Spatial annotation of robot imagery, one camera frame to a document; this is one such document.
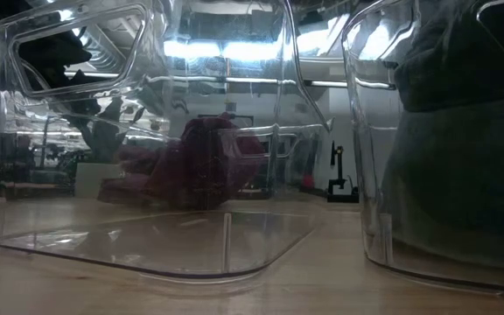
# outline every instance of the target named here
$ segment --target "clear plastic bin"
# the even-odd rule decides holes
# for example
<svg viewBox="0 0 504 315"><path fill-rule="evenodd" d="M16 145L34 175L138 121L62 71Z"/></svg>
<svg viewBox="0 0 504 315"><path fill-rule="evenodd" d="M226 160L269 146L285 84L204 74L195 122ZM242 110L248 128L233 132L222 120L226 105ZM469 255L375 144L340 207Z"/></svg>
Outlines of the clear plastic bin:
<svg viewBox="0 0 504 315"><path fill-rule="evenodd" d="M315 226L299 187L330 129L294 38L284 1L0 21L0 246L169 277L269 265Z"/></svg>
<svg viewBox="0 0 504 315"><path fill-rule="evenodd" d="M343 43L368 258L504 291L504 1L379 1Z"/></svg>

